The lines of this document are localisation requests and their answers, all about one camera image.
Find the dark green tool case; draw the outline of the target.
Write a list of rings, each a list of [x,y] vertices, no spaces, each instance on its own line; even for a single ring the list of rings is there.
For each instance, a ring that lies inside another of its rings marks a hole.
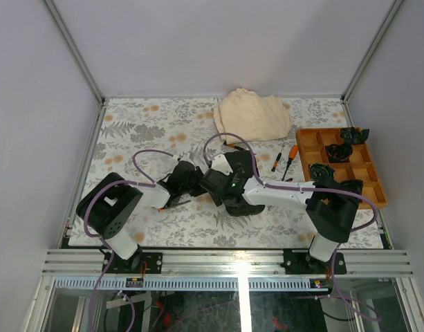
[[[206,173],[199,181],[219,207],[224,205],[230,216],[252,216],[264,211],[265,205],[254,205],[243,197],[244,186],[249,179],[259,174],[252,165],[248,150],[216,155]]]

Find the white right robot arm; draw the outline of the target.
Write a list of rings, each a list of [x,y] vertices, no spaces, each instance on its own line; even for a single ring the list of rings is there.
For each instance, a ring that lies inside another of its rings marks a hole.
[[[267,206],[304,211],[316,229],[305,257],[314,273],[328,268],[334,251],[349,240],[360,202],[358,194],[328,176],[301,183],[262,181],[248,151],[215,156],[199,185],[235,216],[259,214]]]

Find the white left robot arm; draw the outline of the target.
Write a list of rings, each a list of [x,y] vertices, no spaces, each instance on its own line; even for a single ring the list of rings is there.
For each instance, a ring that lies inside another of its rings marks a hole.
[[[184,195],[200,196],[203,172],[189,161],[180,160],[171,174],[154,185],[127,181],[109,173],[77,205],[76,214],[85,230],[93,229],[118,257],[118,265],[134,273],[142,263],[140,247],[125,230],[136,207],[167,209],[180,203]]]

